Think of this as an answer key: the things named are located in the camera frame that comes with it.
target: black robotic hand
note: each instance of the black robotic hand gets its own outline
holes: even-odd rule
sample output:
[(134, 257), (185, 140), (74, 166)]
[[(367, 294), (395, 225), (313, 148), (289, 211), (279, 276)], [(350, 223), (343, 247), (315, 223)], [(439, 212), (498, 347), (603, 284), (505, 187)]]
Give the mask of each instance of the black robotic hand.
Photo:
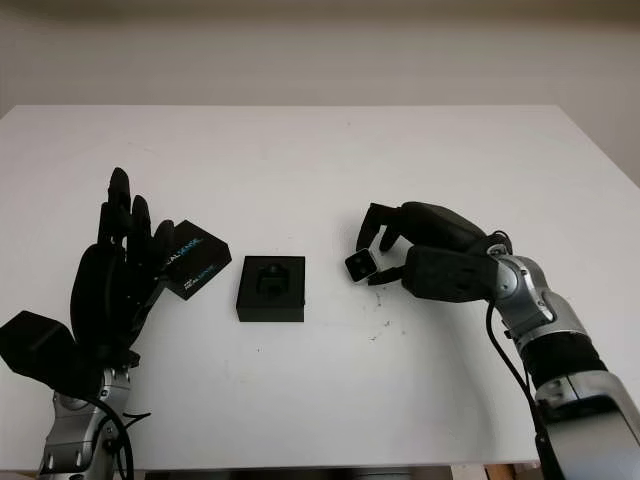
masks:
[[(373, 260), (368, 248), (382, 226), (386, 230), (380, 250), (388, 251), (403, 236), (414, 245), (403, 266), (377, 272), (367, 270)], [(486, 235), (480, 228), (451, 210), (420, 202), (398, 208), (372, 203), (356, 243), (357, 253), (346, 260), (354, 272), (371, 273), (369, 285), (402, 280), (402, 285), (419, 298), (447, 302), (488, 300), (494, 295), (497, 263), (488, 255), (492, 247), (511, 253), (508, 237), (498, 231)]]
[(116, 168), (102, 204), (98, 241), (82, 256), (71, 293), (71, 325), (81, 349), (105, 366), (135, 364), (136, 340), (166, 282), (173, 222), (151, 236), (147, 202), (131, 205), (129, 179)]
[(98, 241), (82, 256), (73, 285), (75, 339), (62, 323), (27, 311), (0, 328), (0, 355), (12, 370), (72, 397), (95, 394), (104, 368), (137, 364), (129, 348), (166, 284), (173, 222), (165, 220), (151, 236), (147, 203), (137, 196), (131, 205), (120, 168), (108, 192)]

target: silver robotic arm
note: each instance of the silver robotic arm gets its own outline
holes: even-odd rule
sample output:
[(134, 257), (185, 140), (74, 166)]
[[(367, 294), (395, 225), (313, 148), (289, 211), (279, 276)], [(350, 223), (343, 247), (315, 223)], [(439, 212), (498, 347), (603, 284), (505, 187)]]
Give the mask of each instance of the silver robotic arm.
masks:
[[(129, 372), (105, 369), (97, 396), (122, 415), (129, 397)], [(47, 435), (40, 480), (108, 480), (114, 474), (118, 433), (99, 407), (60, 393), (53, 395), (55, 421)]]
[(495, 306), (536, 388), (541, 456), (548, 440), (567, 480), (640, 478), (640, 413), (569, 303), (533, 260), (503, 246), (489, 253), (498, 262)]
[[(399, 236), (414, 244), (405, 265), (377, 271), (368, 248), (382, 226), (382, 252)], [(371, 204), (356, 253), (345, 263), (354, 281), (401, 280), (418, 298), (489, 302), (487, 331), (527, 397), (547, 480), (640, 479), (636, 406), (600, 360), (569, 303), (549, 289), (533, 260), (513, 255), (504, 232), (487, 235), (437, 205)], [(494, 307), (531, 375), (535, 398), (495, 339)]]

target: robotic hand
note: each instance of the robotic hand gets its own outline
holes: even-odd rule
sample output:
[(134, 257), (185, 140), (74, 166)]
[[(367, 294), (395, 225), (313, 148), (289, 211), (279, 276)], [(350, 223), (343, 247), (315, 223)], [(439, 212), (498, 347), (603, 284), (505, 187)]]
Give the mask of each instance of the robotic hand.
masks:
[(98, 241), (82, 256), (73, 285), (73, 336), (62, 323), (27, 311), (0, 328), (0, 355), (9, 367), (55, 391), (40, 478), (111, 479), (114, 458), (123, 470), (124, 448), (132, 480), (128, 425), (120, 417), (133, 418), (131, 424), (146, 415), (123, 414), (128, 370), (139, 360), (130, 347), (165, 287), (172, 244), (173, 222), (162, 222), (152, 237), (146, 201), (136, 196), (131, 205), (127, 174), (116, 168)]
[[(414, 245), (406, 263), (377, 272), (368, 248), (382, 226), (380, 250), (399, 236)], [(401, 280), (418, 298), (486, 300), (489, 338), (522, 388), (536, 429), (542, 471), (550, 479), (640, 479), (640, 414), (620, 380), (608, 372), (570, 305), (551, 291), (531, 259), (514, 256), (502, 231), (486, 235), (444, 207), (408, 202), (371, 204), (346, 260), (354, 280)], [(517, 372), (493, 334), (493, 308), (531, 374)]]

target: black box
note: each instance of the black box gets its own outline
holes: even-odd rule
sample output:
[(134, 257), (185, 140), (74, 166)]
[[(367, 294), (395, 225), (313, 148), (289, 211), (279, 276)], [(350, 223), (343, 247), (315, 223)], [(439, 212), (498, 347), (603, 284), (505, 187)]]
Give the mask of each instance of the black box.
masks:
[(231, 261), (229, 246), (188, 220), (174, 230), (173, 254), (165, 266), (167, 288), (187, 300)]
[(358, 250), (344, 261), (351, 275), (351, 279), (354, 282), (359, 282), (367, 277), (370, 277), (378, 271), (378, 266), (374, 260), (371, 252), (366, 248)]
[(244, 257), (241, 322), (304, 322), (304, 257)]

